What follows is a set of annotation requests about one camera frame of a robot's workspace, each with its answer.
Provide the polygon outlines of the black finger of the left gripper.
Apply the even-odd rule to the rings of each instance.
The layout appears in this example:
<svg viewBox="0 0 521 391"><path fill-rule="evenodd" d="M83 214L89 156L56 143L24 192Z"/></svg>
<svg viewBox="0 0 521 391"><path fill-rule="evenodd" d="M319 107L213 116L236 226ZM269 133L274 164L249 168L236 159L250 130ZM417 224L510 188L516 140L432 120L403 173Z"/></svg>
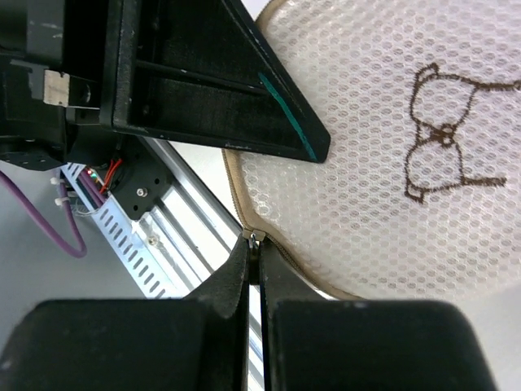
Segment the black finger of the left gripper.
<svg viewBox="0 0 521 391"><path fill-rule="evenodd" d="M240 1L111 1L99 120L322 163L331 137Z"/></svg>

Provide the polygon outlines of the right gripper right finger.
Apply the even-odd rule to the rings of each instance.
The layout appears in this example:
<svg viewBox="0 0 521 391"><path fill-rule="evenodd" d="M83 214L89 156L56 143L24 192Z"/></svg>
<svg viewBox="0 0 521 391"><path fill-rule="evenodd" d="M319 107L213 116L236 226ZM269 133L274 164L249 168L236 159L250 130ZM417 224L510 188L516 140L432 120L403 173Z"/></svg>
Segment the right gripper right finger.
<svg viewBox="0 0 521 391"><path fill-rule="evenodd" d="M424 300L328 300L260 247L268 390L494 390L467 318Z"/></svg>

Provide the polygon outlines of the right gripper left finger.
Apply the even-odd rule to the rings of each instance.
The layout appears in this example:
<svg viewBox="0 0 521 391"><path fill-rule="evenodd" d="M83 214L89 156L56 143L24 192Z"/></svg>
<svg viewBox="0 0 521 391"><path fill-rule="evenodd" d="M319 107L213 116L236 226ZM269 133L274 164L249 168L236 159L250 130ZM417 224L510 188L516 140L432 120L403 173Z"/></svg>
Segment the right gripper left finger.
<svg viewBox="0 0 521 391"><path fill-rule="evenodd" d="M1 355L4 390L245 390L249 246L182 299L53 300Z"/></svg>

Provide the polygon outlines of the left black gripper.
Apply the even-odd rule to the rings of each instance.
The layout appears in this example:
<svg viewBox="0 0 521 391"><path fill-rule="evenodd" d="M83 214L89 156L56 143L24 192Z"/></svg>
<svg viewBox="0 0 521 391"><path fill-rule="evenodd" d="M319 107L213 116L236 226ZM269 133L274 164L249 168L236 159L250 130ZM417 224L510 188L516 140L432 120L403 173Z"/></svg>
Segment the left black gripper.
<svg viewBox="0 0 521 391"><path fill-rule="evenodd" d="M105 165L100 125L106 1L1 3L1 160L46 171Z"/></svg>

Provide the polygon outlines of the beige round laundry bag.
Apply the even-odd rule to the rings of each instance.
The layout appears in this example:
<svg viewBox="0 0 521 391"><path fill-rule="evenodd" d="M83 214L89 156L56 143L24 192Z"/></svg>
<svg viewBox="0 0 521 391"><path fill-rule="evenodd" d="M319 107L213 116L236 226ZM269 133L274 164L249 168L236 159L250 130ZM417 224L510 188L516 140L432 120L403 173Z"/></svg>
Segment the beige round laundry bag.
<svg viewBox="0 0 521 391"><path fill-rule="evenodd" d="M257 23L331 146L225 152L244 225L337 297L518 285L519 2L272 1Z"/></svg>

